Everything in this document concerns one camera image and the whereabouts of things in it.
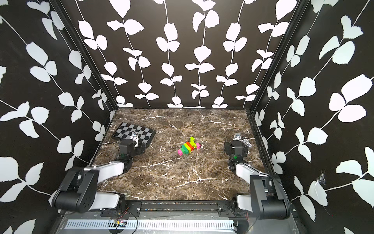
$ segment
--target chessboard pattern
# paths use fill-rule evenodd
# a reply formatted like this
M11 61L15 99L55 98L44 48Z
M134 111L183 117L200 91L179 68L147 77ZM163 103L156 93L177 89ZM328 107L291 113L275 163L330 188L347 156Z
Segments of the chessboard pattern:
M149 147L154 135L156 134L156 131L153 129L122 122L121 125L119 125L119 127L114 132L112 138L118 140L129 139L131 136L131 132L138 133L138 144L145 143L146 148Z

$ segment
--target brown marble surface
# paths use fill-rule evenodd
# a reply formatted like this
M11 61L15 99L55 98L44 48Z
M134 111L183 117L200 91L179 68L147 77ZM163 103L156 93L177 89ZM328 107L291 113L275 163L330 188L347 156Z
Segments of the brown marble surface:
M145 154L135 156L130 171L101 182L99 191L144 200L230 200L236 193L249 193L249 185L227 168L223 143L234 133L250 137L245 160L264 171L245 110L119 109L94 165L114 160L119 143L111 136L122 122L157 133ZM190 136L201 148L179 156L177 150Z

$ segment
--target black wallpaper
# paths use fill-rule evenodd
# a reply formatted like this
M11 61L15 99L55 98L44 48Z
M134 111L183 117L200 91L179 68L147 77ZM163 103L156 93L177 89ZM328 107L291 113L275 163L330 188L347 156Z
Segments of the black wallpaper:
M114 111L48 2L1 0L0 34L0 233L46 233Z
M241 109L250 106L297 1L62 0L62 3L118 106ZM168 35L164 32L165 24ZM202 46L207 47L200 51L202 59L207 58L198 61L194 51ZM132 49L141 54L133 52L134 57L130 54ZM203 64L200 74L194 69L199 62ZM108 69L116 72L110 74ZM231 80L225 82L231 73Z
M374 2L321 2L307 7L255 117L308 233L373 233Z

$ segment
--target white leaf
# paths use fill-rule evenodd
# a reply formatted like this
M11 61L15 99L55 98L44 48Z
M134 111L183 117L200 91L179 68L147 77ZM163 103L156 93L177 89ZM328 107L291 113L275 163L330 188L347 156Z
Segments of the white leaf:
M42 168L43 162L36 164L28 170L25 177L25 181L28 185L34 185L38 182L40 178L40 171L42 170Z
M172 86L173 85L173 82L171 79L169 78L163 78L161 81L160 81L161 84L164 84L164 85L167 85L167 86Z
M148 93L147 95L146 95L146 98L148 99L148 100L154 100L154 99L156 99L156 98L159 98L159 96L157 95L157 94L154 94L154 93Z
M50 81L50 76L44 68L34 66L30 69L30 73L40 81L46 83Z
M296 100L295 92L291 88L287 88L287 97Z
M127 80L125 80L124 78L121 78L121 77L116 77L114 79L114 83L116 85L121 85L121 84L127 83Z
M17 199L17 196L27 184L25 182L16 183L0 198L0 202L11 202Z
M246 96L243 96L243 95L241 95L241 96L236 96L235 97L237 100L242 100L242 99L246 99L247 97Z
M295 135L297 136L300 144L303 144L304 143L304 139L305 139L305 136L304 136L304 133L303 133L303 130L301 129L301 127L298 127L296 132L295 132Z
M79 51L72 50L69 54L69 61L77 68L82 69L82 58Z
M91 77L91 69L88 67L88 65L85 65L83 68L83 74L85 75L86 79L89 80Z
M323 46L321 52L319 53L319 59L321 59L327 52L331 51L332 49L337 48L338 46L339 46L339 39L337 36L333 36Z
M256 52L257 52L259 55L261 55L262 58L268 58L268 57L270 57L270 56L272 56L272 55L274 54L274 53L271 52L271 51L265 52L265 51L263 51L262 49L258 49L258 50L256 50Z
M256 59L253 64L252 64L252 72L254 72L256 70L256 68L262 64L262 60L261 59Z
M280 140L281 137L282 137L282 129L281 128L276 128L276 130L274 131L274 135L275 137Z
M197 32L197 29L199 28L199 25L204 18L204 15L200 12L195 12L195 14L193 15L192 26L195 32Z
M192 91L192 98L195 99L200 92L197 90Z
M45 68L46 68L46 71L47 71L49 74L51 74L51 75L53 75L53 76L57 75L56 63L55 63L54 61L49 61L49 62L46 64Z
M12 157L0 157L0 182L18 179L18 163Z
M140 56L139 57L139 66L142 68L149 67L151 64L149 63L149 60L146 57Z
M344 123L354 122L366 116L366 110L360 105L348 105L338 114L338 119Z
M130 0L109 0L118 15L123 18L130 9Z
M307 140L316 145L322 145L326 142L328 135L319 128L312 128L309 132Z
M282 82L282 76L281 76L280 72L278 72L275 75L275 78L274 78L274 89L278 88L278 86L281 84L281 82Z
M209 92L205 89L203 89L202 91L200 91L200 97L207 97L209 96Z
M107 22L107 25L114 31L117 31L119 28L125 27L125 25L118 20Z
M34 42L31 42L26 46L27 53L41 65L45 65L48 60L48 55Z
M279 175L283 174L282 167L281 167L279 164L275 164L275 165L273 166L273 168L274 168L275 173L277 173L277 174L279 174Z
M113 77L112 77L112 76L109 76L109 75L101 74L101 77L102 77L104 80L114 81Z
M117 71L117 66L114 64L114 62L107 62L104 64L105 70L109 72L109 74L114 75Z
M272 93L273 93L273 90L270 86L266 87L266 91L267 91L267 96L268 97L271 97L272 96Z
M171 42L172 40L176 40L178 38L178 32L174 24L165 24L164 32L169 42Z
M345 101L344 101L344 98L338 94L338 93L332 93L331 97L330 97L330 102L328 104L330 110L332 111L338 111L338 110L341 110L344 105L345 105Z
M299 97L309 97L316 92L316 82L309 77L304 77L300 84Z
M291 60L291 67L294 67L300 63L300 57L298 55L294 55Z
M211 50L206 46L199 46L193 50L196 59L199 62L204 61L211 54Z
M60 154L67 154L71 152L71 138L70 136L66 136L61 138L60 142L57 146L57 152Z
M199 65L195 64L195 63L189 63L189 64L186 64L184 65L189 71L195 69L195 68L199 68Z
M310 37L307 35L303 36L301 40L299 41L299 45L297 46L296 53L298 55L303 55L306 48L308 47Z
M317 201L322 206L327 206L327 194L322 186L317 182L313 181L308 190L308 195Z
M258 88L259 88L258 85L251 84L251 85L247 85L247 87L245 87L245 91L247 92L248 95L250 95L254 91L258 90Z
M129 66L132 70L135 71L135 65L137 64L137 60L133 57L129 57Z
M175 105L182 103L182 100L178 96L172 97L171 100L174 102Z
M171 52L175 52L178 49L179 45L180 43L178 41L172 41L168 43L168 47Z
M64 106L74 106L74 100L70 93L64 92L58 96L60 103Z
M27 5L32 9L40 10L46 15L48 15L48 12L50 10L49 2L46 2L46 1L42 1L40 4L34 1L29 1L27 2Z
M230 64L226 67L226 76L229 77L234 74L238 69L237 63Z
M116 101L121 104L125 104L125 98L123 96L117 96Z
M361 74L358 77L348 81L341 88L341 93L343 94L346 102L349 102L366 94L371 89L372 85L373 82L364 74Z
M73 167L74 159L75 159L75 155L73 155L71 158L69 158L69 160L68 160L68 162L66 163L66 166L65 166L65 171L67 171L67 170L69 170L70 168Z
M290 13L296 6L296 0L279 0L275 5L275 14L277 20L282 19L288 13Z
M102 50L107 49L107 46L108 46L107 38L104 37L103 35L98 35L96 37L96 43L100 47L100 49Z
M354 234L354 233L348 228L344 227L344 234Z
M304 116L305 108L303 101L294 100L294 102L291 104L291 108L294 112L298 113L301 116Z
M92 40L92 39L84 39L83 40L91 49L97 49L97 43L95 40Z
M362 177L361 164L356 160L348 160L341 162L336 167L336 173L349 173Z
M299 145L297 147L297 150L299 151L299 153L308 161L310 162L311 159L312 159L312 155L310 153L310 150L308 148L308 146L306 145Z
M374 174L374 152L369 147L365 147L365 155L368 160L368 173Z
M137 32L143 31L144 27L136 20L128 19L125 22L125 30L129 35L134 35Z
M276 128L277 127L277 121L273 120L269 126L269 129Z
M279 37L283 35L286 32L287 28L288 28L288 22L282 22L282 23L275 25L273 32L272 32L272 37Z
M171 79L172 82L181 82L182 81L182 76L174 76Z
M53 23L52 20L47 19L47 18L42 18L42 23L46 29L46 31L51 35L51 37L55 40L57 40L56 34L53 31Z
M304 195L303 186L300 183L300 180L294 176L294 185L300 190L301 195Z
M137 56L139 56L139 55L141 55L141 53L143 53L143 51L140 51L140 50L138 50L138 49L136 49L136 50L132 50L132 49L130 49L130 48L126 48L126 47L123 47L122 48L124 51L126 51L127 53L129 53L129 54L132 54L134 57L137 57Z
M288 52L287 52L287 57L286 57L286 61L287 62L290 62L292 57L295 55L295 47L293 45L291 45L289 48L288 48Z
M5 115L3 115L0 118L0 121L4 122L4 121L11 120L11 119L19 118L19 117L26 117L29 109L30 109L30 104L27 101L19 105L17 110L9 111Z
M348 16L343 16L340 20L341 25L343 26L343 38L346 39L355 39L364 33L361 31L361 28L358 26L352 27L352 22Z
M104 110L104 105L102 103L102 99L97 100L97 104L99 105L100 109Z
M94 40L94 33L90 23L87 21L78 21L80 33L87 38Z
M19 124L19 128L24 132L28 137L38 138L39 135L35 132L33 121L31 119L22 121Z
M199 66L200 73L205 73L205 72L212 71L212 70L214 70L214 67L210 63L202 63Z
M163 72L168 74L170 77L174 73L174 67L172 65L168 64L168 63L162 63L161 68L162 68Z
M214 100L214 104L217 104L217 105L221 105L222 102L223 102L223 97L217 97Z
M225 86L231 86L231 85L235 85L235 84L237 84L237 80L235 80L235 79L228 79L225 82Z
M354 52L354 43L352 41L346 42L335 51L332 61L336 64L348 64Z
M210 10L205 17L205 26L207 28L212 28L218 24L220 24L220 18L218 17L217 12Z
M146 82L143 82L143 83L138 84L138 87L140 88L141 91L143 91L144 93L147 93L152 88L152 85Z
M267 149L267 139L263 136L262 141L264 142L265 148Z
M260 24L259 26L257 26L257 28L260 31L260 33L263 33L263 32L266 32L267 30L273 30L274 25L272 25L271 23Z
M278 98L279 98L279 94L278 94L277 91L274 91L272 96L273 96L274 100L278 100Z
M62 23L62 21L61 21L60 17L58 16L58 14L55 11L51 11L50 15L52 17L53 24L56 26L56 28L58 30L64 29L65 26Z
M315 221L316 219L316 210L314 209L314 205L312 201L307 196L300 197L300 203L303 208L306 210L310 218Z
M374 207L374 181L372 180L355 180L352 181L354 191L363 199L369 203L371 207Z
M31 115L35 122L43 124L47 121L49 110L44 107L37 106L31 109Z
M265 62L262 64L261 69L268 69L272 61L272 58L266 59Z

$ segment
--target toy building blocks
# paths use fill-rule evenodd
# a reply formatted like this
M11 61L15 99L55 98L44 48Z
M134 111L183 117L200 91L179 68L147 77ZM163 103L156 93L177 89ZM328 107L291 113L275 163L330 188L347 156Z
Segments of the toy building blocks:
M178 150L178 154L182 156L182 154L189 154L191 153L194 148L200 149L200 144L195 143L195 138L190 137L190 142L186 142L182 145L182 148Z

